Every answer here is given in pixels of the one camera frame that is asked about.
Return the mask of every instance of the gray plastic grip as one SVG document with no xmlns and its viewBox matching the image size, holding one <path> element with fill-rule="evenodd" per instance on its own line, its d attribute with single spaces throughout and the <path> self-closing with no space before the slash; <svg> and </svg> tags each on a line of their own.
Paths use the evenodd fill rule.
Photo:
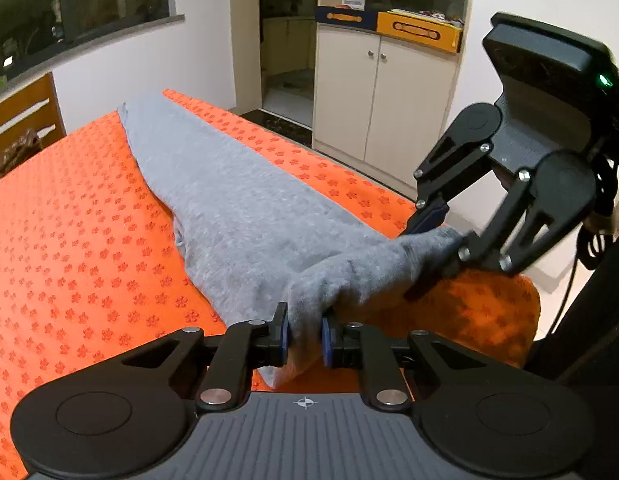
<svg viewBox="0 0 619 480">
<path fill-rule="evenodd" d="M 46 477 L 33 475 L 30 480 Z M 203 416 L 171 457 L 133 480 L 476 480 L 439 457 L 406 415 L 358 394 L 253 392 Z M 576 474 L 560 480 L 577 480 Z"/>
</svg>

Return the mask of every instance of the paper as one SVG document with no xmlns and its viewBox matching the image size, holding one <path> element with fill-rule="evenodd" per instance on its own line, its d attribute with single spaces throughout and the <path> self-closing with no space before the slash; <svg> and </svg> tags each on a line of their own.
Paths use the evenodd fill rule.
<svg viewBox="0 0 619 480">
<path fill-rule="evenodd" d="M 343 5 L 356 10 L 365 10 L 365 0 L 341 0 Z"/>
</svg>

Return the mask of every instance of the gray cloth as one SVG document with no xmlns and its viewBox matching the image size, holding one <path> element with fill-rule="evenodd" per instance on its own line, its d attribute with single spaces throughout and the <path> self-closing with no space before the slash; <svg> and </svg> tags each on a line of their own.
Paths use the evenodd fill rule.
<svg viewBox="0 0 619 480">
<path fill-rule="evenodd" d="M 398 306 L 458 237 L 440 228 L 388 240 L 162 94 L 118 113 L 147 185 L 174 213 L 187 275 L 225 324 L 271 319 L 288 302 L 289 363 L 260 370 L 270 386 L 320 355 L 328 307 L 360 320 Z"/>
</svg>

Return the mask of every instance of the orange blanket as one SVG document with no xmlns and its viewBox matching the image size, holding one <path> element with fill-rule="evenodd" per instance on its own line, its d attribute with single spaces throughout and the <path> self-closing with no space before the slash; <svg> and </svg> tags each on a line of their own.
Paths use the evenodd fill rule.
<svg viewBox="0 0 619 480">
<path fill-rule="evenodd" d="M 389 237 L 414 205 L 339 164 L 211 105 L 167 97 L 240 140 Z M 409 311 L 373 322 L 423 328 L 520 365 L 540 314 L 528 280 L 465 272 Z M 169 211 L 145 185 L 116 113 L 55 143 L 0 181 L 0 480 L 25 470 L 11 412 L 36 386 L 183 326 L 225 326 L 190 283 Z M 255 389 L 266 389 L 254 374 Z M 352 391 L 351 370 L 318 364 L 287 391 Z"/>
</svg>

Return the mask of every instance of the green led light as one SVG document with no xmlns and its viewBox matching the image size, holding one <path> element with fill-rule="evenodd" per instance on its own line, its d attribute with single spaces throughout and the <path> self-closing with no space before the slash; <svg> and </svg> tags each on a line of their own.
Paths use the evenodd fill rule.
<svg viewBox="0 0 619 480">
<path fill-rule="evenodd" d="M 609 79 L 607 79 L 603 74 L 600 74 L 598 76 L 598 79 L 600 80 L 601 83 L 603 83 L 605 86 L 613 86 L 614 83 L 612 83 Z"/>
</svg>

